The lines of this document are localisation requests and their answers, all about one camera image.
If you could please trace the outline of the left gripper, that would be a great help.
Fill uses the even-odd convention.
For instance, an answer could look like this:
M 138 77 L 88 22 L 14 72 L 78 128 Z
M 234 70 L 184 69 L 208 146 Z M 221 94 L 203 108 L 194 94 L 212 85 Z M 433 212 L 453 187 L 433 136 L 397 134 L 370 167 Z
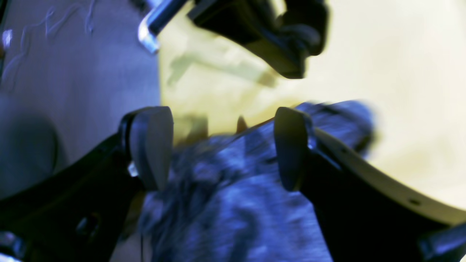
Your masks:
M 133 0 L 144 16 L 138 41 L 157 53 L 157 36 L 186 4 L 185 0 Z M 188 12 L 199 28 L 221 35 L 261 58 L 287 79 L 303 79 L 306 59 L 322 53 L 329 11 L 324 0 L 286 0 L 275 16 L 269 0 L 197 0 Z

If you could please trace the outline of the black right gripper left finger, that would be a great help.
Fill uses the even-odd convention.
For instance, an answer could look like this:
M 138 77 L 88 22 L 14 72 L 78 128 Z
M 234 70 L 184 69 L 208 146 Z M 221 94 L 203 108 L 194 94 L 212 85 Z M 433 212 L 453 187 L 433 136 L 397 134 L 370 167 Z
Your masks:
M 130 112 L 75 164 L 2 200 L 1 261 L 109 261 L 133 198 L 167 185 L 173 136 L 168 106 Z

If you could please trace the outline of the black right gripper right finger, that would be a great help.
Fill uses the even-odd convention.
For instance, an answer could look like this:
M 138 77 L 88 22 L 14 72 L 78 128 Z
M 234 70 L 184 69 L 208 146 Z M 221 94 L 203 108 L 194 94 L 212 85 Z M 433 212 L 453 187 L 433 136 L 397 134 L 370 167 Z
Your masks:
M 333 261 L 459 262 L 465 256 L 465 210 L 379 171 L 302 111 L 278 108 L 273 135 L 282 185 L 313 204 Z

